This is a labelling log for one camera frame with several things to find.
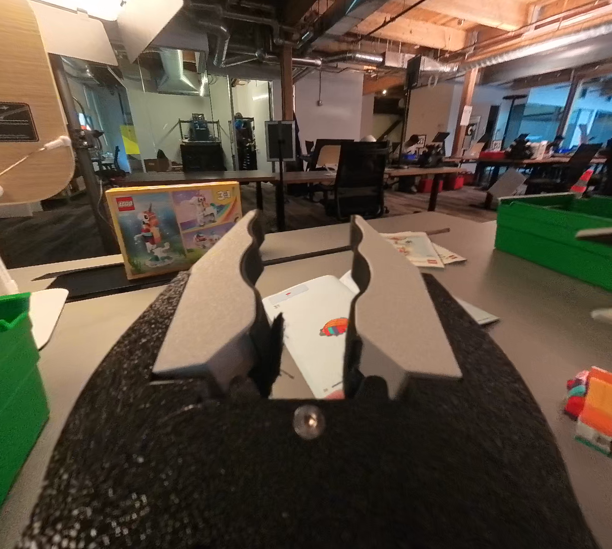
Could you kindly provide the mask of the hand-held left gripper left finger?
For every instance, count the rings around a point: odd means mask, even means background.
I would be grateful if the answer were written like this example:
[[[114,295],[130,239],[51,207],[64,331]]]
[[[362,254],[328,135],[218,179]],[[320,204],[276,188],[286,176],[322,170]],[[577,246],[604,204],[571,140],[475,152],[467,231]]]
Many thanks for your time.
[[[261,212],[243,216],[190,269],[157,354],[158,379],[201,379],[213,396],[247,384],[269,398],[280,374],[284,320],[270,320],[256,283],[263,273]]]

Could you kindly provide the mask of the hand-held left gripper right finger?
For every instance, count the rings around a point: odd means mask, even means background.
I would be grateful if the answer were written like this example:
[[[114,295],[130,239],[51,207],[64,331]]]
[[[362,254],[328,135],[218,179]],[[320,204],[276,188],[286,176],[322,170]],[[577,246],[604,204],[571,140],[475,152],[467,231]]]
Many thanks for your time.
[[[460,381],[462,371],[419,269],[360,216],[350,223],[357,288],[345,344],[345,397],[365,379],[384,382],[397,399],[411,379]]]

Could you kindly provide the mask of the orange lego build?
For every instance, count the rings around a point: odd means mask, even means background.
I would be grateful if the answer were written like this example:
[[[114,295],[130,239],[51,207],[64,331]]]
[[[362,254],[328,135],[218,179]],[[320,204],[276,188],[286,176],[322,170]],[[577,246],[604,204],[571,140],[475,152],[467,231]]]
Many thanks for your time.
[[[611,458],[610,371],[590,367],[569,379],[563,412],[575,423],[575,441]]]

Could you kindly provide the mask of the yellow lego set box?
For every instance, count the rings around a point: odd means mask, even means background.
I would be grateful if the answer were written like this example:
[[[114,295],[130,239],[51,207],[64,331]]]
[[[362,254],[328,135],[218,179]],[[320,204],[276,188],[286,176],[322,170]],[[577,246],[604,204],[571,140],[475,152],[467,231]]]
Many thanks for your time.
[[[126,277],[189,269],[242,218],[237,181],[105,191]]]

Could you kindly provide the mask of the green plastic bin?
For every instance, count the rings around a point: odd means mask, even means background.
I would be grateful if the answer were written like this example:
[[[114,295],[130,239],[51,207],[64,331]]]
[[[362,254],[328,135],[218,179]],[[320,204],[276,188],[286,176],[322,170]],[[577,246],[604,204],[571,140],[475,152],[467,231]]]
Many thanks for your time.
[[[1,297],[1,505],[49,418],[30,293]]]
[[[608,196],[507,196],[498,201],[494,246],[611,292],[611,247],[576,238],[582,230],[610,227]]]

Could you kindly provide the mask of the stack of closed instruction booklets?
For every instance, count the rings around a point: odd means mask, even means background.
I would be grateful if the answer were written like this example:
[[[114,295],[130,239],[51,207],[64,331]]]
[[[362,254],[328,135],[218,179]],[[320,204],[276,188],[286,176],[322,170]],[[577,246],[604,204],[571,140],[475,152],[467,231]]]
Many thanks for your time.
[[[418,268],[444,269],[466,258],[432,242],[425,232],[382,233],[391,246]]]

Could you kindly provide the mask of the open white instruction booklet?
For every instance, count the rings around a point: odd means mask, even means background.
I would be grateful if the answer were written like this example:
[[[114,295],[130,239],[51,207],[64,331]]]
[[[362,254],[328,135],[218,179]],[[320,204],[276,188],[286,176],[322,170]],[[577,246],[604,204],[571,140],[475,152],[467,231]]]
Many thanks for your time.
[[[356,292],[349,271],[342,278],[325,275],[263,299],[270,320],[283,316],[284,346],[316,399],[345,397],[346,331]],[[442,324],[442,310],[437,313]],[[460,361],[458,329],[453,333],[447,322],[444,330],[466,379],[468,363]]]

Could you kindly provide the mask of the long wooden desk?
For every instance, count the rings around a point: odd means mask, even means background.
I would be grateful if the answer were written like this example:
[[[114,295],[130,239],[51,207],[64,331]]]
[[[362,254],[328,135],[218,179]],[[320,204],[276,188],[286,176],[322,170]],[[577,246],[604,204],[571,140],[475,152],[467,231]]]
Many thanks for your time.
[[[432,168],[423,167],[398,167],[387,168],[383,175],[383,183],[388,179],[399,179],[404,177],[426,177],[433,180],[430,192],[428,211],[435,211],[439,193],[439,181],[445,176],[460,174],[462,168],[459,166],[438,166]],[[269,183],[275,190],[275,219],[278,231],[286,228],[285,219],[285,186],[287,185],[329,185],[333,186],[337,174],[328,170],[283,172],[267,174],[260,170],[238,170],[225,172],[140,172],[120,177],[117,185],[120,187],[142,187],[142,186],[171,186],[196,183],[226,183],[238,182],[241,185],[255,185],[256,208],[264,210],[263,184]]]

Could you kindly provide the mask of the black mesh office chair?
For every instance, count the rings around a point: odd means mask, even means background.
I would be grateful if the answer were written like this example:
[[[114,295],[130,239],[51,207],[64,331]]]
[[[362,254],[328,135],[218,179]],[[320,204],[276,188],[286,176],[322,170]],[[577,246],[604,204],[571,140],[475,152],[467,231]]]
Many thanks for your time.
[[[331,194],[324,195],[325,214],[339,221],[382,216],[388,154],[386,140],[343,142]]]

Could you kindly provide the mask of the black equipment rack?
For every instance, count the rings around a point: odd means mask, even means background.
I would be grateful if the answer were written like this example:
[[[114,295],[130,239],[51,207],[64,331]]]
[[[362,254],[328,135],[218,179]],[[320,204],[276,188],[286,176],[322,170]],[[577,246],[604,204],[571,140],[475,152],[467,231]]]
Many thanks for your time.
[[[178,120],[182,170],[192,172],[226,171],[220,122],[207,120],[203,114],[192,114],[189,120]]]

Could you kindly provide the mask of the tablet on floor stand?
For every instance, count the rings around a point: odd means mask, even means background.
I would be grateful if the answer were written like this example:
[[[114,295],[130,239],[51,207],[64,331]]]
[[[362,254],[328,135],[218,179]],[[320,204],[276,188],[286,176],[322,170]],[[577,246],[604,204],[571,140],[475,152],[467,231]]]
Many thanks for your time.
[[[295,119],[266,121],[264,123],[266,159],[278,164],[277,195],[281,205],[285,195],[285,162],[295,161]]]

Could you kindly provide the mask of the wooden panel with black label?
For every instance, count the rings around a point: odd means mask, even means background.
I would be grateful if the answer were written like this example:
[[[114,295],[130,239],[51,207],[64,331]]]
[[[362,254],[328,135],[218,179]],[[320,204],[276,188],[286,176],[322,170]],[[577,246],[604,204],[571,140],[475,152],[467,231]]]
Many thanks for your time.
[[[1,206],[71,181],[75,157],[47,51],[27,0],[1,0]]]

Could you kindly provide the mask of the white panel base plate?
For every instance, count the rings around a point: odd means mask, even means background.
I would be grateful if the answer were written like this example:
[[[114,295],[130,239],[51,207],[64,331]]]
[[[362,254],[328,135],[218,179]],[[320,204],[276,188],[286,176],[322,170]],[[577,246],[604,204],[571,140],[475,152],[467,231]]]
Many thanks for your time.
[[[49,342],[68,297],[64,288],[50,288],[30,293],[29,319],[34,344],[38,351]]]

